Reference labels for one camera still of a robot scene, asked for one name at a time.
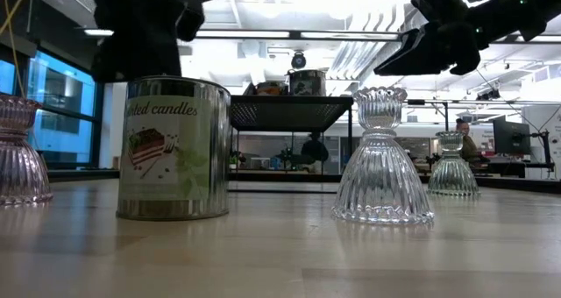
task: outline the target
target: black shelf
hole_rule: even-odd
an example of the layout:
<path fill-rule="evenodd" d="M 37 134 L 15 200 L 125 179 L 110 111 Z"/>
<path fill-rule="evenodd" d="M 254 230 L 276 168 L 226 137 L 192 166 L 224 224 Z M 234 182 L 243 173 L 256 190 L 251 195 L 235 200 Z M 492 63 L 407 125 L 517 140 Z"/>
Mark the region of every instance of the black shelf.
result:
<path fill-rule="evenodd" d="M 231 125 L 238 131 L 325 132 L 352 103 L 349 96 L 232 96 Z"/>

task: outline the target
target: wooden table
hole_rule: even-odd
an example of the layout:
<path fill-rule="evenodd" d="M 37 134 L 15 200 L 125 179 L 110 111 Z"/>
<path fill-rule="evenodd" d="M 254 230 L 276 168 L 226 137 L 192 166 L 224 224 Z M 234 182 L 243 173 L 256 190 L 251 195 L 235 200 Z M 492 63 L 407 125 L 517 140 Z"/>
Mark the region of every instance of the wooden table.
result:
<path fill-rule="evenodd" d="M 0 209 L 0 296 L 560 297 L 561 200 L 483 189 L 431 197 L 433 226 L 330 217 L 334 195 L 232 194 L 194 222 L 115 218 L 117 181 L 53 185 Z"/>

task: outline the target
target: ribbed glass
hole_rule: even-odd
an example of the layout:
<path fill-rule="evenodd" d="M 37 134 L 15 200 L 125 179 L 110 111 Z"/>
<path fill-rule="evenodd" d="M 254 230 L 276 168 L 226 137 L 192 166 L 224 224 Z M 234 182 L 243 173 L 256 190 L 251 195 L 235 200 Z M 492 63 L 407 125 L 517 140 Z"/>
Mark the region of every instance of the ribbed glass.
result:
<path fill-rule="evenodd" d="M 464 134 L 460 131 L 437 133 L 443 156 L 430 176 L 429 193 L 440 195 L 477 195 L 479 188 L 469 164 L 460 156 Z"/>
<path fill-rule="evenodd" d="M 403 89 L 370 88 L 355 93 L 366 129 L 344 171 L 333 207 L 335 217 L 372 224 L 420 224 L 433 220 L 413 162 L 395 141 Z"/>
<path fill-rule="evenodd" d="M 44 202 L 53 195 L 46 167 L 25 141 L 40 104 L 17 96 L 0 96 L 0 205 Z"/>

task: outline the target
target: ceiling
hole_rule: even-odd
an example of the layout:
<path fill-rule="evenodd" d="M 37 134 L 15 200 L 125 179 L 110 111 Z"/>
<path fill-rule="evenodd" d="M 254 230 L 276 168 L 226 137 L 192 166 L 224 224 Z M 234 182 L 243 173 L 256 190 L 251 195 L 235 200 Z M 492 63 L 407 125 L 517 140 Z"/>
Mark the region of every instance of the ceiling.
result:
<path fill-rule="evenodd" d="M 44 0 L 79 25 L 95 28 L 89 0 Z M 204 4 L 205 29 L 404 31 L 423 23 L 411 12 L 409 0 L 216 0 Z M 561 33 L 561 18 L 550 22 L 549 33 Z M 561 63 L 561 46 L 494 45 L 481 52 L 479 72 L 379 77 L 373 74 L 377 56 L 399 44 L 336 41 L 205 39 L 189 43 L 183 56 L 184 74 L 218 82 L 233 93 L 251 81 L 282 80 L 294 51 L 303 51 L 307 67 L 325 68 L 332 95 L 350 93 L 352 82 L 378 86 L 399 83 L 418 98 L 455 96 L 474 99 L 486 80 L 499 81 L 505 91 L 516 91 L 532 71 Z"/>

